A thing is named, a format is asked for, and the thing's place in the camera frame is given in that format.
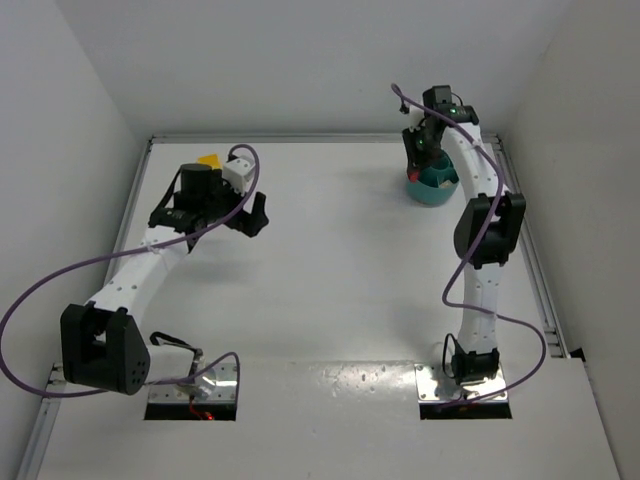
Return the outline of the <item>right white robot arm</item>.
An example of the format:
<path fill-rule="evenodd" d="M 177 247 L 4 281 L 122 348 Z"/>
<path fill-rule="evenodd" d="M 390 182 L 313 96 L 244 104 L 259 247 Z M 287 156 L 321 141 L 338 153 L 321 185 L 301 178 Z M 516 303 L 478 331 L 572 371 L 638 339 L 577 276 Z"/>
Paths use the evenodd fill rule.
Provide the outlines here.
<path fill-rule="evenodd" d="M 461 264 L 454 273 L 464 280 L 463 318 L 446 345 L 443 370 L 459 385 L 497 375 L 500 354 L 495 333 L 498 287 L 503 268 L 515 250 L 526 201 L 509 191 L 496 161 L 486 152 L 475 109 L 457 102 L 448 85 L 436 85 L 416 102 L 403 98 L 400 110 L 410 119 L 402 132 L 407 179 L 416 184 L 431 171 L 446 183 L 439 163 L 448 161 L 466 199 L 454 229 L 454 250 Z"/>

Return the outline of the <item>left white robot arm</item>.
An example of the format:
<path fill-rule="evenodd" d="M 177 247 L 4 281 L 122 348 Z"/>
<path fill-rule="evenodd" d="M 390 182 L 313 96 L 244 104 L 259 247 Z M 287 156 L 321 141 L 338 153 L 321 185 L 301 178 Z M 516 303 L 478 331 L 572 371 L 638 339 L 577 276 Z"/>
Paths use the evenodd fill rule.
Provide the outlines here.
<path fill-rule="evenodd" d="M 62 370 L 67 382 L 133 395 L 147 383 L 183 380 L 195 371 L 195 347 L 143 337 L 151 300 L 206 229 L 226 226 L 247 237 L 269 223 L 266 197 L 254 190 L 255 161 L 233 155 L 218 168 L 179 167 L 150 214 L 139 250 L 86 303 L 61 315 Z"/>

